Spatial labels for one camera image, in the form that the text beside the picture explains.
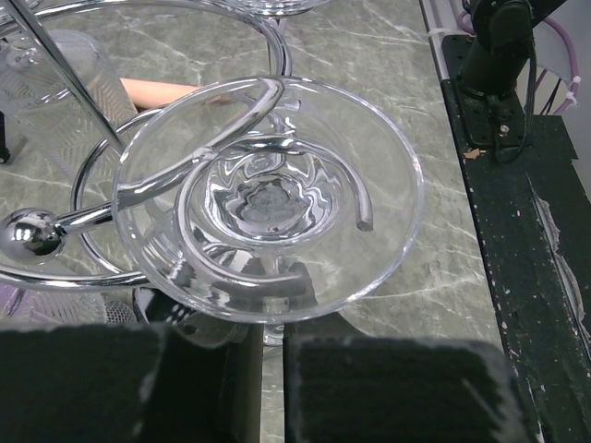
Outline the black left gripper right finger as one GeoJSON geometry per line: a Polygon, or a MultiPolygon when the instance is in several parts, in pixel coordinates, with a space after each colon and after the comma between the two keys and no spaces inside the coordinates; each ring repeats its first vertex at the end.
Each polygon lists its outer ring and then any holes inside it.
{"type": "Polygon", "coordinates": [[[300,336],[283,351],[288,442],[528,442],[507,359],[482,341],[300,336]]]}

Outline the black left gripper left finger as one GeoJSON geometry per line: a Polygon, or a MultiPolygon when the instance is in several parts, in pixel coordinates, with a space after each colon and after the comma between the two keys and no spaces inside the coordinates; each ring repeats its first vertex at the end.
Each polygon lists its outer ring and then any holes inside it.
{"type": "Polygon", "coordinates": [[[1,329],[5,442],[256,442],[261,330],[1,329]]]}

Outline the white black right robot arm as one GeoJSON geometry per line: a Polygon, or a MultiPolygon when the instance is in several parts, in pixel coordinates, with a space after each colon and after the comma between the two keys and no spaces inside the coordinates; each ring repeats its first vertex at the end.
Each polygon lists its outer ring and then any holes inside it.
{"type": "Polygon", "coordinates": [[[470,55],[461,74],[464,87],[484,98],[494,123],[499,121],[500,100],[515,92],[517,78],[529,65],[525,95],[524,133],[520,145],[504,154],[499,131],[493,133],[493,154],[499,164],[514,162],[531,138],[537,81],[534,13],[528,1],[469,1],[475,33],[470,55]]]}

